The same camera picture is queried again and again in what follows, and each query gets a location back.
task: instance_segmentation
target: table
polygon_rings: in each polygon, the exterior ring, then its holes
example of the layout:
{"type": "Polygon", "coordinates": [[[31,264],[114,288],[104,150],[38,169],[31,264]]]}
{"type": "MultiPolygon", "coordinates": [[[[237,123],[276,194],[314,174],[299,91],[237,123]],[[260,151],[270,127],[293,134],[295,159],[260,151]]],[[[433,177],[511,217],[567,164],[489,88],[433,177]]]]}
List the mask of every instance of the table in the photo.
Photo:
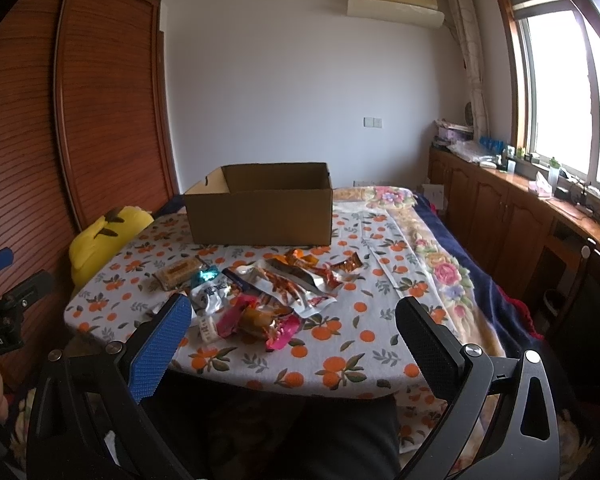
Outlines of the table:
{"type": "MultiPolygon", "coordinates": [[[[262,341],[240,334],[205,347],[198,329],[190,328],[171,367],[270,392],[358,399],[395,394],[401,450],[413,449],[440,418],[443,402],[431,393],[398,334],[395,305],[410,294],[436,321],[453,331],[454,324],[442,307],[432,274],[385,209],[342,202],[334,203],[333,211],[331,246],[308,252],[322,262],[338,262],[355,251],[364,263],[356,279],[340,289],[336,303],[307,319],[289,345],[275,352],[265,352],[262,341]]],[[[186,215],[165,216],[90,280],[65,309],[64,320],[101,344],[125,341],[149,319],[147,311],[169,296],[153,277],[157,269],[194,254],[208,264],[236,267],[286,250],[199,246],[193,243],[186,215]]]]}

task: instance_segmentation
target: yellow pillow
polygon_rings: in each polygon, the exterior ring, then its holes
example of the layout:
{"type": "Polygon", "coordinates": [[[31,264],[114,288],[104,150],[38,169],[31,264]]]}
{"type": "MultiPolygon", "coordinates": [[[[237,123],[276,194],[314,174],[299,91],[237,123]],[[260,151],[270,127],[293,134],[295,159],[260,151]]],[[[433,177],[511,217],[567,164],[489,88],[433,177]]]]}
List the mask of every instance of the yellow pillow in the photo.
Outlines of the yellow pillow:
{"type": "Polygon", "coordinates": [[[147,211],[126,206],[109,211],[77,235],[69,246],[74,292],[83,288],[122,247],[153,221],[147,211]]]}

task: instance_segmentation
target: open cardboard box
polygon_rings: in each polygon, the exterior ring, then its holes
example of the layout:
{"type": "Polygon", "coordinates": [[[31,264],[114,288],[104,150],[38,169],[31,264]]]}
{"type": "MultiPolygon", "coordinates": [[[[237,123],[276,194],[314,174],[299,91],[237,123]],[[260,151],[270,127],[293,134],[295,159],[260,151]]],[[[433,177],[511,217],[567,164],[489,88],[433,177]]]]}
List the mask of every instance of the open cardboard box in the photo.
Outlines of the open cardboard box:
{"type": "Polygon", "coordinates": [[[323,162],[221,166],[184,194],[199,244],[330,245],[332,201],[323,162]]]}

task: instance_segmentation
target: snack wrapper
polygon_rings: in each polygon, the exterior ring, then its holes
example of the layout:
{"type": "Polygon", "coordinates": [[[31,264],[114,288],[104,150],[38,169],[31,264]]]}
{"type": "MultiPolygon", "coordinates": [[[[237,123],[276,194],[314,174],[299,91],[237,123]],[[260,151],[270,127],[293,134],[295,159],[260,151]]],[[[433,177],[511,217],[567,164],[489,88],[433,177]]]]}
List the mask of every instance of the snack wrapper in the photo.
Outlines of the snack wrapper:
{"type": "Polygon", "coordinates": [[[218,327],[211,316],[203,316],[200,318],[200,337],[205,345],[215,343],[220,340],[218,327]]]}
{"type": "Polygon", "coordinates": [[[211,316],[224,307],[231,293],[231,283],[224,274],[219,274],[217,269],[215,277],[212,280],[202,282],[201,285],[192,288],[188,293],[189,301],[195,313],[195,316],[192,318],[192,326],[196,324],[196,318],[211,316]]]}
{"type": "Polygon", "coordinates": [[[189,279],[189,284],[191,288],[196,288],[197,286],[202,285],[203,283],[210,282],[214,280],[220,271],[216,266],[211,266],[207,269],[200,269],[194,272],[189,279]]]}
{"type": "Polygon", "coordinates": [[[204,267],[196,257],[184,258],[170,266],[157,270],[154,274],[162,290],[178,290],[189,281],[190,277],[204,267]]]}
{"type": "Polygon", "coordinates": [[[226,338],[242,330],[266,340],[267,350],[284,348],[300,329],[301,320],[295,313],[280,316],[275,303],[261,304],[259,298],[241,294],[235,305],[218,322],[218,333],[226,338]]]}
{"type": "Polygon", "coordinates": [[[235,269],[241,281],[290,306],[302,318],[318,314],[336,301],[336,290],[350,273],[362,267],[358,255],[338,264],[319,266],[314,256],[303,256],[299,250],[259,260],[252,266],[235,269]]]}

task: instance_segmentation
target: wooden wardrobe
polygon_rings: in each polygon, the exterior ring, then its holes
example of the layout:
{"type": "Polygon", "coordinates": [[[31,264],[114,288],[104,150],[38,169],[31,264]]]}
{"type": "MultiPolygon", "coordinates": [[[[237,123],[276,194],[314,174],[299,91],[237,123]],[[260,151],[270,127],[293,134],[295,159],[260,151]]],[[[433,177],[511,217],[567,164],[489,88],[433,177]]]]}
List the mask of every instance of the wooden wardrobe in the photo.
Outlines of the wooden wardrobe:
{"type": "Polygon", "coordinates": [[[40,269],[26,345],[0,359],[17,386],[66,340],[67,249],[109,209],[156,211],[177,192],[159,0],[19,0],[0,24],[0,297],[40,269]]]}

